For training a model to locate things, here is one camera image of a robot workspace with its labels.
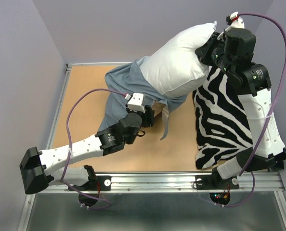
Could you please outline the white pillow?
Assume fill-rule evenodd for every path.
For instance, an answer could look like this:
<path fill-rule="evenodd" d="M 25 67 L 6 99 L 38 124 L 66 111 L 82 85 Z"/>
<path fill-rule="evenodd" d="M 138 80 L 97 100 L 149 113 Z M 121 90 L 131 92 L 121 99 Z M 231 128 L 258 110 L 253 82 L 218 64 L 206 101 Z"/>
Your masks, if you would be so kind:
<path fill-rule="evenodd" d="M 199 88 L 207 79 L 209 66 L 199 62 L 196 49 L 216 31 L 217 22 L 190 27 L 171 38 L 139 68 L 144 79 L 166 98 L 177 98 Z"/>

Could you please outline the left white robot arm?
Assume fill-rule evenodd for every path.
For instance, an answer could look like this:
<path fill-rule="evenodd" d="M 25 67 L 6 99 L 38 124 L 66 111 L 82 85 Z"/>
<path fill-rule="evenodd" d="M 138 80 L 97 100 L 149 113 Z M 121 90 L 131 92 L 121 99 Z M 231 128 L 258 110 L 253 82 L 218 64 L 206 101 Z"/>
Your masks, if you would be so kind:
<path fill-rule="evenodd" d="M 92 189 L 96 177 L 91 166 L 64 171 L 70 164 L 123 150 L 126 144 L 133 144 L 137 137 L 145 134 L 141 128 L 154 124 L 155 112 L 151 106 L 145 106 L 143 111 L 128 109 L 127 112 L 116 124 L 73 144 L 48 150 L 27 149 L 19 165 L 25 193 L 39 193 L 64 182 Z"/>

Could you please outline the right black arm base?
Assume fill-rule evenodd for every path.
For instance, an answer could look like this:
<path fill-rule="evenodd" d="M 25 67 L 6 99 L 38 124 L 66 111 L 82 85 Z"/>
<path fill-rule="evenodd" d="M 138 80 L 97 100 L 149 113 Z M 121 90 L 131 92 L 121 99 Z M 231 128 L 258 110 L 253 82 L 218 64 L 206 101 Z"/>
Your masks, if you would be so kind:
<path fill-rule="evenodd" d="M 211 174 L 203 174 L 195 176 L 192 187 L 199 191 L 209 191 L 211 202 L 226 206 L 231 199 L 231 190 L 239 189 L 239 182 L 236 176 L 223 180 Z"/>

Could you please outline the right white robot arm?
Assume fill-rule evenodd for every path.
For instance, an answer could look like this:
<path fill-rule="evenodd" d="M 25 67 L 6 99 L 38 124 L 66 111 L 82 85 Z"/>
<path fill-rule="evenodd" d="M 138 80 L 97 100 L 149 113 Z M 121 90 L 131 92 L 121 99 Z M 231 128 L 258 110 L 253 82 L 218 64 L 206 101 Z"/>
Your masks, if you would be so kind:
<path fill-rule="evenodd" d="M 256 36 L 233 28 L 213 32 L 195 53 L 201 63 L 220 69 L 241 102 L 247 116 L 253 146 L 214 168 L 211 184 L 221 188 L 228 178 L 242 171 L 267 169 L 286 160 L 286 146 L 278 132 L 271 99 L 271 80 L 267 68 L 252 62 Z"/>

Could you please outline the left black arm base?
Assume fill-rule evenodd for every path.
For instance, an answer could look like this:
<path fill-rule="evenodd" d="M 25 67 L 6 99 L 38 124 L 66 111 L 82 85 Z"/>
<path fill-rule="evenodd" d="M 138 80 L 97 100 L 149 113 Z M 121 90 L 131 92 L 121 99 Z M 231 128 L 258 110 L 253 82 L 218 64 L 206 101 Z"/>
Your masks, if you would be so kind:
<path fill-rule="evenodd" d="M 97 176 L 93 180 L 89 180 L 82 186 L 70 185 L 69 191 L 75 191 L 78 193 L 78 202 L 80 207 L 87 210 L 91 209 L 106 209 L 109 208 L 112 203 L 107 199 L 101 198 L 101 193 L 111 190 L 112 177 L 109 175 Z"/>

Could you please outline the zebra print pillow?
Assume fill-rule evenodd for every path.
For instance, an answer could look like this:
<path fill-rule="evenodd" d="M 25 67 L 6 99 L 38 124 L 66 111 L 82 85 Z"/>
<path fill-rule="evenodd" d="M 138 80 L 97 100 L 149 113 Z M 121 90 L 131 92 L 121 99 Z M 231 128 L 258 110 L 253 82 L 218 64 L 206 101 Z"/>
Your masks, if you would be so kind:
<path fill-rule="evenodd" d="M 206 169 L 252 147 L 245 111 L 227 83 L 227 76 L 211 67 L 204 84 L 193 91 L 198 153 L 195 165 Z"/>

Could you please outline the aluminium front rail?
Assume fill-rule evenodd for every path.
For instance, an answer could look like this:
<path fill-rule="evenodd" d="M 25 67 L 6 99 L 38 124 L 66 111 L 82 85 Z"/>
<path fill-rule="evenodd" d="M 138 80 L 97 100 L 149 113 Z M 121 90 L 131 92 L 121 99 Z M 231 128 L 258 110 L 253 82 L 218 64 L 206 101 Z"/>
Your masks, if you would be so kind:
<path fill-rule="evenodd" d="M 207 172 L 173 172 L 173 173 L 98 173 L 97 176 L 112 177 L 111 190 L 103 194 L 122 193 L 200 193 L 192 187 L 196 175 L 210 174 Z M 255 186 L 255 192 L 284 191 L 282 178 L 277 172 L 255 172 L 253 179 L 250 173 L 237 177 L 239 189 L 232 192 L 250 192 Z"/>

